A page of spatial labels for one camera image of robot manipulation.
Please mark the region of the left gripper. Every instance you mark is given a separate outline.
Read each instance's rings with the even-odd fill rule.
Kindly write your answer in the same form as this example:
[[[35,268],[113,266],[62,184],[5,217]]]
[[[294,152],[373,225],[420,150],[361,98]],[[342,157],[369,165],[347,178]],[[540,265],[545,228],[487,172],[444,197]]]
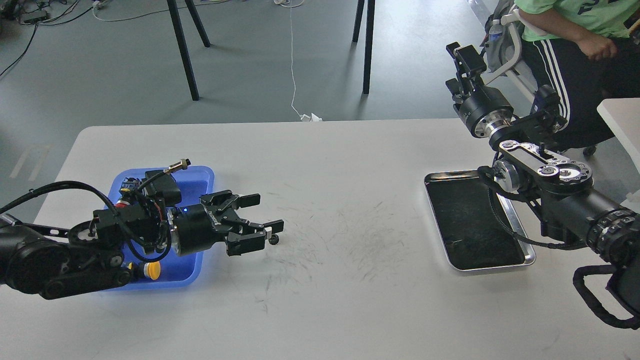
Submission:
[[[225,242],[228,256],[240,256],[260,251],[272,234],[284,230],[285,222],[277,219],[267,223],[254,223],[238,216],[239,208],[259,205],[261,195],[233,194],[231,190],[204,194],[199,202],[173,209],[173,250],[178,256],[187,256],[210,249],[213,244]],[[216,221],[230,226],[227,235],[215,229]]]

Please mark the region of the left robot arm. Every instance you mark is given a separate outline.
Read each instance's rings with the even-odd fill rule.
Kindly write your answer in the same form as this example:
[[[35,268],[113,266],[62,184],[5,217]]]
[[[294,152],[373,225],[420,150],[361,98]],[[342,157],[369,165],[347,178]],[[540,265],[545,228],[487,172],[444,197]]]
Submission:
[[[202,194],[198,203],[180,206],[173,173],[186,170],[189,159],[143,178],[127,177],[119,198],[111,201],[84,182],[58,181],[31,189],[1,208],[1,283],[47,300],[119,289],[135,281],[157,280],[169,253],[188,256],[226,244],[229,256],[260,251],[277,244],[284,221],[254,223],[240,218],[239,208],[260,203],[259,194],[230,190]],[[25,223],[9,210],[39,196],[64,190],[88,191],[105,209],[73,228]]]

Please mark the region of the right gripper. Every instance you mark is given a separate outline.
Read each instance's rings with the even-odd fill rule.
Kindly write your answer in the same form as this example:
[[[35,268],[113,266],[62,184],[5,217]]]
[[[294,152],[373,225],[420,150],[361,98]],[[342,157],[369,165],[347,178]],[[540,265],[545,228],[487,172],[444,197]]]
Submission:
[[[457,114],[475,138],[491,137],[496,130],[509,126],[514,107],[502,92],[485,86],[482,74],[487,71],[484,57],[473,45],[462,47],[453,42],[446,51],[454,59],[455,78],[446,80]]]

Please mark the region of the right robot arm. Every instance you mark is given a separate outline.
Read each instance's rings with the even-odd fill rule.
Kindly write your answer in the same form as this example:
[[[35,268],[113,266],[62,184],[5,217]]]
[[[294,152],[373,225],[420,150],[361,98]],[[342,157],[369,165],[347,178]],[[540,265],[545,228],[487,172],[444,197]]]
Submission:
[[[549,85],[534,95],[535,112],[514,116],[496,88],[487,86],[483,57],[472,45],[446,46],[457,73],[446,82],[454,110],[471,136],[487,138],[493,164],[478,169],[480,180],[503,198],[528,204],[549,249],[590,248],[604,265],[576,269],[573,285],[592,312],[609,326],[639,328],[639,215],[593,187],[585,162],[560,155],[553,139],[566,120]]]

